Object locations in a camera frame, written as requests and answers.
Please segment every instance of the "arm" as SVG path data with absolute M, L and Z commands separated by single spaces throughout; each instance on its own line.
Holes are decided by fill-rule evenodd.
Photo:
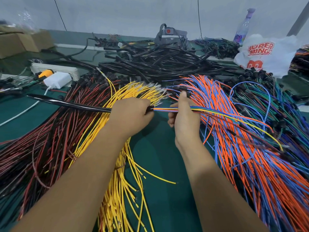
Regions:
M 186 166 L 203 231 L 268 231 L 201 142 L 200 115 L 191 111 L 191 102 L 182 92 L 178 103 L 172 105 L 178 106 L 178 114 L 169 113 L 168 123 L 175 126 L 175 143 Z
M 109 121 L 83 155 L 11 231 L 92 231 L 124 143 L 154 115 L 145 115 L 149 105 L 147 99 L 117 101 Z

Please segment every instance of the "plastic bag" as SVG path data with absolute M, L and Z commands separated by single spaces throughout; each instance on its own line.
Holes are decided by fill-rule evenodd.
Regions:
M 24 12 L 19 15 L 19 23 L 17 26 L 26 33 L 35 33 L 40 31 L 40 29 L 32 21 L 31 16 L 26 8 L 24 9 Z
M 254 34 L 245 39 L 234 63 L 243 68 L 254 67 L 257 71 L 272 72 L 273 77 L 282 78 L 288 70 L 296 50 L 300 47 L 295 36 L 263 38 Z

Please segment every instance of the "plastic bottle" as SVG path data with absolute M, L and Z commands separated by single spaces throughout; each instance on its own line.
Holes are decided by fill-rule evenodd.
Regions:
M 245 20 L 240 23 L 239 27 L 237 28 L 237 32 L 236 35 L 234 37 L 234 42 L 239 43 L 240 45 L 243 44 L 243 41 L 245 40 L 245 37 L 248 33 L 249 30 L 249 21 L 254 13 L 255 9 L 254 8 L 250 8 L 248 9 L 248 14 L 245 18 Z

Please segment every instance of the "hand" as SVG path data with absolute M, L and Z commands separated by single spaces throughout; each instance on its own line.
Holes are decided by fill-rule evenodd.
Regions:
M 190 106 L 196 106 L 196 104 L 187 98 L 185 91 L 182 91 L 178 103 L 171 105 L 171 107 L 178 107 L 178 113 L 170 112 L 168 114 L 168 124 L 170 127 L 175 126 L 175 144 L 180 153 L 185 152 L 187 148 L 193 147 L 196 143 L 201 143 L 199 134 L 201 115 L 194 113 Z
M 126 140 L 149 124 L 154 112 L 145 114 L 150 100 L 126 98 L 115 102 L 109 120 L 106 123 L 111 131 L 116 131 Z

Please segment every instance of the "power strip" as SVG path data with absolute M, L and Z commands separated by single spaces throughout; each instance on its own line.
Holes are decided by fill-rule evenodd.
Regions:
M 55 72 L 66 72 L 69 73 L 72 77 L 73 81 L 78 81 L 80 76 L 76 67 L 66 67 L 66 66 L 58 66 L 52 64 L 43 64 L 43 63 L 32 63 L 30 66 L 31 71 L 33 74 L 38 72 L 42 72 L 44 70 L 50 69 L 54 73 Z

